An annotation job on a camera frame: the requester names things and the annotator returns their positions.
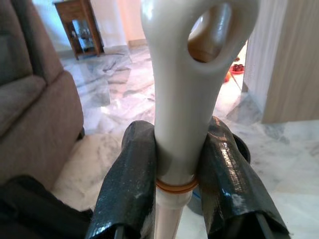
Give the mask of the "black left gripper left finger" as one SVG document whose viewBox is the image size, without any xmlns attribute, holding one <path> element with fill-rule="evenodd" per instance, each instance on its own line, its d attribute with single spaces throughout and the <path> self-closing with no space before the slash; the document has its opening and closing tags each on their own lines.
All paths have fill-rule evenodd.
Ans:
<svg viewBox="0 0 319 239">
<path fill-rule="evenodd" d="M 132 122 L 121 153 L 104 178 L 87 239 L 152 239 L 156 208 L 156 143 L 154 126 Z"/>
</svg>

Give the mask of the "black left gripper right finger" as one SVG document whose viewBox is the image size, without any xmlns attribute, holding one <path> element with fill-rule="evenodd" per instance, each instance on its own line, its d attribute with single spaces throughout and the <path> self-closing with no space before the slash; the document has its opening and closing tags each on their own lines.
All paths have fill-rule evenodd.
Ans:
<svg viewBox="0 0 319 239">
<path fill-rule="evenodd" d="M 240 153 L 232 132 L 213 117 L 198 166 L 209 239 L 288 239 L 266 187 Z"/>
</svg>

